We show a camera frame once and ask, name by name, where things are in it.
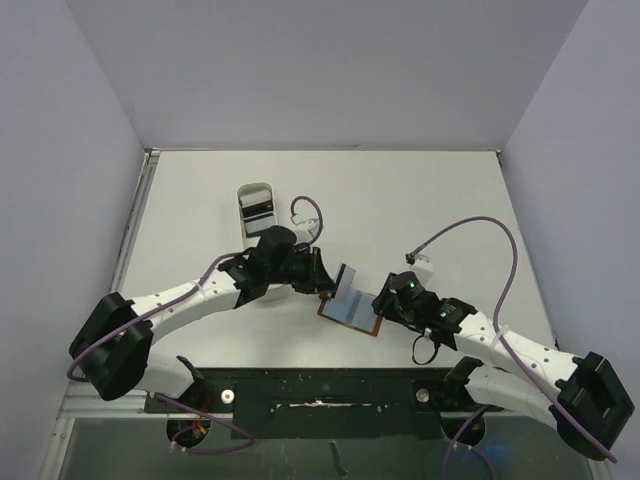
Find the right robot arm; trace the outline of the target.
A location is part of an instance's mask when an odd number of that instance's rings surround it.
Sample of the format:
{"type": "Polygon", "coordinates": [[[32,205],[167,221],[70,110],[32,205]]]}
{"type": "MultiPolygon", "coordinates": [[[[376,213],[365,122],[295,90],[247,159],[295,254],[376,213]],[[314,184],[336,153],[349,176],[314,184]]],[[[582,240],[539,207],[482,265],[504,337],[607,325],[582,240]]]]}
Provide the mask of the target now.
{"type": "Polygon", "coordinates": [[[445,384],[452,406],[466,409],[475,402],[510,410],[554,428],[587,458],[613,458],[611,449],[635,406],[603,356],[579,357],[495,327],[474,306],[426,290],[412,271],[389,274],[372,307],[462,354],[445,384]]]}

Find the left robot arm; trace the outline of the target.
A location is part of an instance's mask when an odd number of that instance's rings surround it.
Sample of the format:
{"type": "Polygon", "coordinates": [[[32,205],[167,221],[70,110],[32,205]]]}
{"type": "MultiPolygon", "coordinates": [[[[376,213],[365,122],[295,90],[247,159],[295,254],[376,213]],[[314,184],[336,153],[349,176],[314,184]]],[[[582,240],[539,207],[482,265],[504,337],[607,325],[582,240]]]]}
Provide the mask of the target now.
{"type": "Polygon", "coordinates": [[[320,249],[298,242],[285,227],[273,226],[256,246],[221,255],[196,280],[133,299],[118,292],[101,298],[71,343],[69,370],[81,371],[104,401],[140,390],[163,394],[180,410],[193,410],[203,399],[203,376],[186,357],[157,353],[154,344],[283,285],[305,295],[336,289],[320,249]]]}

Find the grey silver card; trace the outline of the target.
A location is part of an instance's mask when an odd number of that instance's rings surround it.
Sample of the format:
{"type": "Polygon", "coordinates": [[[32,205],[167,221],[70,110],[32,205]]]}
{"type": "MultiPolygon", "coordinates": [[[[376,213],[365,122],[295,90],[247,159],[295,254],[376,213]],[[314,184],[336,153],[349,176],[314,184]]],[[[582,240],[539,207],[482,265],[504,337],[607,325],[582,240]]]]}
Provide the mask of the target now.
{"type": "Polygon", "coordinates": [[[332,294],[333,300],[340,303],[346,303],[348,301],[355,275],[356,270],[353,267],[345,263],[340,265],[335,278],[336,289],[332,294]]]}

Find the brown leather card holder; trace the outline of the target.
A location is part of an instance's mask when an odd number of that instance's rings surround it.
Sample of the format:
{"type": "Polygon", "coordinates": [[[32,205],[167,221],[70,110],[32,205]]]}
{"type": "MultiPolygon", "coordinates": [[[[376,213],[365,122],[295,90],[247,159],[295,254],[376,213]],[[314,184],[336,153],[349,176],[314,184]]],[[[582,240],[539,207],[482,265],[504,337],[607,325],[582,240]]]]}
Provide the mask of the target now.
{"type": "Polygon", "coordinates": [[[351,289],[344,301],[322,298],[317,315],[371,337],[377,337],[382,318],[372,307],[375,297],[369,293],[351,289]]]}

